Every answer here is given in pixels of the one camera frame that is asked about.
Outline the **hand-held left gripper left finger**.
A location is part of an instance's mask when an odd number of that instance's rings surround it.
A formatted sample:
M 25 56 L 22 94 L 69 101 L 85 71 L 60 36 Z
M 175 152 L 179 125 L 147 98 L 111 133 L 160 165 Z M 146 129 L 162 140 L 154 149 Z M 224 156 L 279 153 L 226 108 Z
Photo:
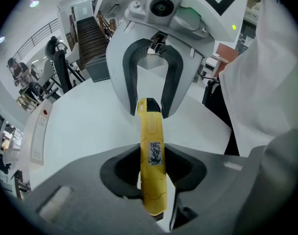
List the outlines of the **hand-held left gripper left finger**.
M 77 159 L 28 194 L 24 216 L 46 235 L 161 235 L 137 188 L 140 146 Z

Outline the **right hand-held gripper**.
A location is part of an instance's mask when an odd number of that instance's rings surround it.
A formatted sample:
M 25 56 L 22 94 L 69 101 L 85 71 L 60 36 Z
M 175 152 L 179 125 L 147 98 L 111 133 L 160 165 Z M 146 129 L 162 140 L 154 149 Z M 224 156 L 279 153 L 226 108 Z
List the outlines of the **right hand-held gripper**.
M 139 0 L 128 5 L 128 20 L 169 35 L 160 51 L 168 63 L 163 118 L 177 111 L 203 58 L 214 53 L 215 42 L 234 42 L 238 37 L 246 6 L 247 0 Z

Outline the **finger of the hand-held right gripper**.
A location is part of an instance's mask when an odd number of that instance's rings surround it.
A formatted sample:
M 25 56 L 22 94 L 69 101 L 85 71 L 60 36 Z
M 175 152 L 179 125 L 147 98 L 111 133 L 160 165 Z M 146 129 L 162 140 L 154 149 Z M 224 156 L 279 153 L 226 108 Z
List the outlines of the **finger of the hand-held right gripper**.
M 114 91 L 132 116 L 138 102 L 137 65 L 152 44 L 153 28 L 146 25 L 120 25 L 106 49 L 106 63 Z

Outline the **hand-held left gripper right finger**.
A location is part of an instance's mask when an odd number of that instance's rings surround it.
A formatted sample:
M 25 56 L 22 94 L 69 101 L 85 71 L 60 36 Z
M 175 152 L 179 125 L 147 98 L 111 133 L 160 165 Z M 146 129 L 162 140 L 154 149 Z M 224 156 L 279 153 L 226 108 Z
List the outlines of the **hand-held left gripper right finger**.
M 172 235 L 231 234 L 263 156 L 247 158 L 166 145 L 167 174 L 174 185 Z

